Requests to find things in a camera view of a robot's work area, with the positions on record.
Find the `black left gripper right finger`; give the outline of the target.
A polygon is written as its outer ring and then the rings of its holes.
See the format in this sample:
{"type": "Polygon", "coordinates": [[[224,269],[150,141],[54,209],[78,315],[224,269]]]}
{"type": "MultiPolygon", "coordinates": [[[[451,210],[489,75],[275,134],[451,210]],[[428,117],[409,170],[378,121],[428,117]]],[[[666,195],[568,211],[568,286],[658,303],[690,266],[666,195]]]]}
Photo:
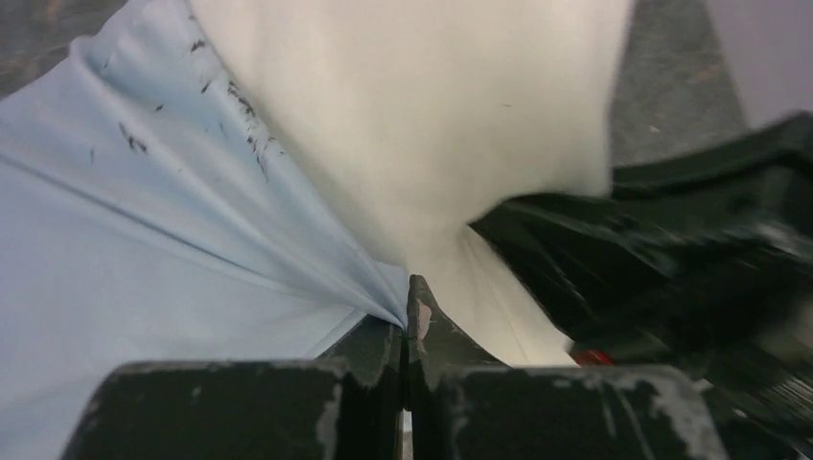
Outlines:
{"type": "Polygon", "coordinates": [[[410,380],[429,391],[458,368],[501,366],[439,307],[425,277],[409,277],[406,344],[410,380]]]}

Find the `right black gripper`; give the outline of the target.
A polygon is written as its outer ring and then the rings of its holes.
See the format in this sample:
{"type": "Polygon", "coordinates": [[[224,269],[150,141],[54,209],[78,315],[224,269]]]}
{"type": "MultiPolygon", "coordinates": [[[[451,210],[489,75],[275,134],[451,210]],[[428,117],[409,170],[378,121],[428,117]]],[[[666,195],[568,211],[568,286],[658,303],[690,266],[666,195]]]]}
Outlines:
{"type": "Polygon", "coordinates": [[[584,364],[664,364],[729,443],[812,454],[812,116],[616,168],[606,197],[509,198],[477,220],[584,364]]]}

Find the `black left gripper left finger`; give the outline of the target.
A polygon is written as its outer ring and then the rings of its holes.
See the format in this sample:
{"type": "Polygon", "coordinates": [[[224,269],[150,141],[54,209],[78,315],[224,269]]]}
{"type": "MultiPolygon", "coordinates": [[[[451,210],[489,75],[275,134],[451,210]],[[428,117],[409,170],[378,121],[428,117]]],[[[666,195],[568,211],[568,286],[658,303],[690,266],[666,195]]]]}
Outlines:
{"type": "Polygon", "coordinates": [[[402,338],[399,326],[367,316],[318,358],[345,364],[362,388],[398,388],[402,338]]]}

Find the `white pillow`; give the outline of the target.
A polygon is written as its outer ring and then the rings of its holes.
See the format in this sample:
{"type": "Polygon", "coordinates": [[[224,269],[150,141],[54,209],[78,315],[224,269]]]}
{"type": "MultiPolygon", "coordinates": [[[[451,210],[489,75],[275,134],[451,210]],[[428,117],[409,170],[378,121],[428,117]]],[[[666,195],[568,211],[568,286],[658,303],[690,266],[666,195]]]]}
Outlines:
{"type": "Polygon", "coordinates": [[[196,1],[271,135],[358,242],[422,275],[510,365],[567,337],[470,222],[510,196],[603,196],[630,1],[196,1]]]}

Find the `light blue pillowcase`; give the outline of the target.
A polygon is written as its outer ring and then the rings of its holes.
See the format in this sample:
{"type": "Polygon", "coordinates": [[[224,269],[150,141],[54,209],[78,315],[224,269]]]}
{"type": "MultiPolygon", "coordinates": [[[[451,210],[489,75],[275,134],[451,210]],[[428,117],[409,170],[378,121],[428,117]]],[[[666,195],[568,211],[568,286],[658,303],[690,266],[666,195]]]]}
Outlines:
{"type": "Polygon", "coordinates": [[[312,358],[406,304],[184,1],[127,2],[1,103],[5,459],[57,458],[121,364],[312,358]]]}

